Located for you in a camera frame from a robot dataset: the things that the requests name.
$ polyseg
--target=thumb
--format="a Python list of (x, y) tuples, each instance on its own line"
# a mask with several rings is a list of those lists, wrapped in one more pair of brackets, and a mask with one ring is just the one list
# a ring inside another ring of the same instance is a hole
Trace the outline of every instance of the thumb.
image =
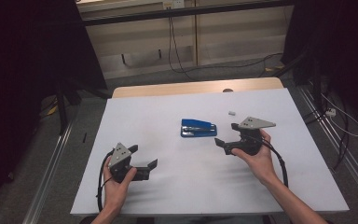
[(248, 162), (248, 159), (250, 157), (250, 155), (246, 154), (246, 152), (238, 149), (238, 148), (233, 148), (231, 150), (231, 153), (238, 156), (239, 158), (243, 159), (244, 161)]
[(124, 177), (124, 180), (123, 182), (121, 182), (121, 184), (127, 188), (130, 182), (135, 177), (135, 175), (136, 175), (136, 168), (135, 167), (130, 168), (130, 170), (127, 172), (126, 177)]

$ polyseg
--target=white wall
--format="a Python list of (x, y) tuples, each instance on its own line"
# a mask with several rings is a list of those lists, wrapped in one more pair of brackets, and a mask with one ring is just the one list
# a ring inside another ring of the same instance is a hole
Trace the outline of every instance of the white wall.
[[(83, 18), (126, 15), (162, 9), (162, 0), (82, 0)], [(239, 0), (186, 0), (186, 7), (240, 3)], [(191, 48), (192, 64), (221, 63), (260, 58), (282, 52), (293, 7), (173, 18), (178, 48)], [(88, 27), (97, 56), (166, 50), (169, 47), (168, 19), (132, 21)]]

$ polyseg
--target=table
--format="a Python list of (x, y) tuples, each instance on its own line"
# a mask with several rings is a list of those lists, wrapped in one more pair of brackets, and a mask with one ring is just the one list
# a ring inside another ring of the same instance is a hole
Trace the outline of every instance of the table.
[[(222, 93), (223, 89), (234, 92)], [(230, 116), (228, 110), (237, 115)], [(158, 159), (149, 180), (131, 183), (123, 216), (281, 212), (247, 165), (226, 156), (213, 138), (180, 137), (181, 119), (201, 119), (216, 124), (218, 138), (238, 141), (238, 133), (231, 130), (230, 123), (241, 122), (247, 116), (277, 123), (266, 131), (286, 162), (289, 186), (299, 198), (320, 212), (349, 209), (288, 90), (279, 79), (263, 78), (115, 90), (114, 98), (106, 105), (71, 214), (98, 213), (95, 194), (99, 168), (104, 155), (117, 142), (126, 147), (139, 145), (132, 155), (134, 166), (146, 166)], [(282, 179), (281, 167), (276, 158), (273, 160)]]

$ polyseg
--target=dark background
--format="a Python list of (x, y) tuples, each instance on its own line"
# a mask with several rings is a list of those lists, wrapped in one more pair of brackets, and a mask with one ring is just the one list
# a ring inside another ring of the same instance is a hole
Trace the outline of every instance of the dark background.
[(106, 88), (103, 74), (76, 3), (0, 1), (0, 186), (9, 181), (39, 120), (41, 100), (76, 86), (68, 77), (94, 89)]
[(317, 60), (330, 88), (358, 111), (358, 1), (298, 1), (285, 40), (283, 63), (301, 53), (294, 69), (296, 84), (305, 84)]

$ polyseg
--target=gray carpet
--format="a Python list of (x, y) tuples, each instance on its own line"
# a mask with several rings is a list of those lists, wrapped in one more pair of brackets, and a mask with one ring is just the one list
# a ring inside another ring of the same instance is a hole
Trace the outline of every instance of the gray carpet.
[[(279, 57), (268, 60), (267, 66), (278, 65), (278, 60)], [(238, 66), (256, 61), (258, 60), (224, 63), (223, 65)], [(258, 77), (263, 67), (264, 65), (262, 63), (249, 67), (215, 67), (195, 70), (187, 74), (196, 80)], [(137, 77), (123, 77), (108, 80), (109, 91), (107, 92), (111, 94), (113, 90), (119, 86), (188, 81), (194, 80), (189, 79), (184, 74), (174, 73), (173, 71), (158, 72)], [(282, 82), (292, 94), (300, 114), (308, 114), (310, 109), (299, 93), (299, 87), (295, 87), (293, 84), (291, 77), (285, 75), (282, 77)], [(62, 153), (60, 164), (57, 168), (56, 175), (53, 177), (53, 183), (48, 191), (48, 197), (44, 203), (38, 223), (79, 223), (82, 219), (81, 217), (71, 216), (69, 212), (72, 208), (78, 184), (82, 178), (95, 135), (99, 128), (105, 107), (105, 100), (95, 98), (86, 92), (81, 92), (80, 94), (82, 95), (83, 101), (78, 108), (76, 122), (65, 150)], [(68, 106), (67, 109), (73, 110), (74, 107)], [(58, 114), (40, 120), (39, 127), (34, 134), (33, 142), (15, 171), (15, 180), (12, 183), (5, 184), (0, 189), (0, 223), (23, 222), (44, 170), (47, 167), (52, 150), (57, 143), (60, 128), (59, 124)], [(322, 131), (321, 126), (318, 122), (313, 122), (308, 125), (308, 127), (326, 163), (329, 166), (333, 166), (337, 159), (337, 153)], [(352, 154), (356, 160), (358, 160), (358, 138), (351, 138), (350, 147), (354, 149)], [(353, 180), (349, 170), (344, 164), (339, 166), (337, 173), (334, 174), (334, 178), (351, 211), (324, 215), (324, 217), (335, 223), (358, 223), (357, 183)], [(276, 215), (275, 219), (278, 223), (288, 223), (285, 216)], [(116, 221), (116, 223), (135, 223), (135, 219), (122, 218)]]

